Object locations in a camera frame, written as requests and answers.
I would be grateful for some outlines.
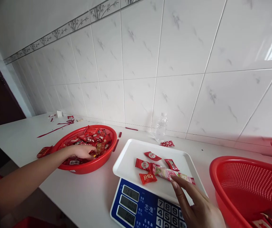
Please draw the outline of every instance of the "weighing scale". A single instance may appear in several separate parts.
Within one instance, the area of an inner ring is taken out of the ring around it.
[[[157,162],[150,160],[144,155],[148,151],[163,159]],[[186,228],[172,184],[157,177],[157,182],[143,185],[139,173],[147,171],[135,167],[137,158],[164,167],[167,167],[165,158],[173,159],[180,171],[193,177],[196,186],[206,194],[193,161],[186,152],[129,139],[113,167],[113,173],[120,180],[111,206],[111,218],[125,228]],[[193,205],[192,199],[185,194],[190,205]]]

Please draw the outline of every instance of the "white plastic tray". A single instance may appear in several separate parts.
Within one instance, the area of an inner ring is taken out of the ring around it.
[[[153,161],[144,155],[145,152],[151,151],[157,156],[161,157],[160,161]],[[122,152],[120,153],[115,165],[113,166],[113,173],[133,184],[136,184],[147,191],[154,193],[172,203],[178,204],[175,192],[173,190],[172,184],[165,179],[157,177],[157,182],[151,182],[143,185],[139,173],[147,173],[145,170],[141,170],[135,167],[136,159],[139,158],[144,161],[154,162],[163,167],[168,167],[164,159],[173,159],[177,168],[181,173],[193,177],[196,186],[206,194],[205,188],[198,176],[198,173],[194,167],[191,157],[184,151],[175,150],[169,147],[163,147],[148,142],[143,142],[135,139],[129,139]],[[188,202],[193,205],[192,199],[185,192]]]

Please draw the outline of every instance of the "basket rim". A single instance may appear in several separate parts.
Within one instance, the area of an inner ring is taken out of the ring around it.
[[[228,162],[238,162],[243,164],[250,164],[255,165],[261,168],[265,168],[268,170],[272,170],[272,164],[257,161],[254,159],[244,158],[244,157],[237,157],[237,156],[222,156],[215,158],[210,165],[210,177],[213,183],[213,186],[215,187],[215,190],[225,206],[228,208],[228,210],[231,212],[231,214],[245,227],[252,227],[248,221],[241,215],[239,210],[233,205],[230,198],[227,196],[226,192],[222,188],[218,177],[217,177],[217,168],[219,165],[228,163]]]
[[[93,165],[95,163],[99,163],[99,161],[101,159],[103,159],[103,157],[105,157],[107,154],[111,153],[113,148],[115,147],[116,145],[116,141],[117,141],[117,133],[114,129],[112,129],[111,127],[109,126],[106,126],[106,125],[90,125],[91,127],[99,127],[99,128],[104,128],[104,129],[107,129],[109,131],[111,131],[114,135],[114,143],[109,147],[109,149],[101,156],[99,156],[97,159],[95,160],[92,160],[90,162],[87,162],[87,163],[84,163],[84,164],[81,164],[81,165],[77,165],[77,166],[69,166],[69,165],[63,165],[61,164],[58,168],[59,169],[62,169],[62,170],[77,170],[77,169],[83,169],[83,168],[86,168],[90,165]],[[72,131],[71,133],[68,133],[67,135],[63,136],[52,148],[51,150],[51,153],[54,153],[56,151],[58,151],[58,148],[61,146],[62,142],[65,141],[66,139],[68,139],[69,137],[71,137],[72,135],[80,132],[81,130],[85,130],[87,128],[86,127],[82,127],[82,128],[79,128],[79,129],[76,129],[74,131]]]

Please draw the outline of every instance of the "decorative tile border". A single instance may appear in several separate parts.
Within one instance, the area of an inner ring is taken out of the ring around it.
[[[101,4],[95,6],[94,8],[90,9],[89,11],[86,11],[85,13],[76,17],[75,19],[67,22],[61,27],[55,29],[51,33],[38,39],[37,41],[23,48],[22,50],[14,53],[10,57],[6,58],[4,60],[4,63],[6,65],[12,63],[17,59],[34,52],[35,50],[38,50],[52,42],[55,42],[56,40],[69,35],[70,33],[73,33],[81,28],[84,28],[85,26],[88,26],[91,23],[99,21],[102,18],[105,18],[113,13],[116,13],[117,11],[124,9],[139,1],[141,0],[106,0]]]

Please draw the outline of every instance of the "plastic water bottle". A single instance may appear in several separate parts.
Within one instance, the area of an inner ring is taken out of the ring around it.
[[[157,142],[162,143],[164,142],[165,131],[167,129],[168,119],[167,113],[162,112],[161,117],[157,122],[157,131],[155,134],[155,139]]]

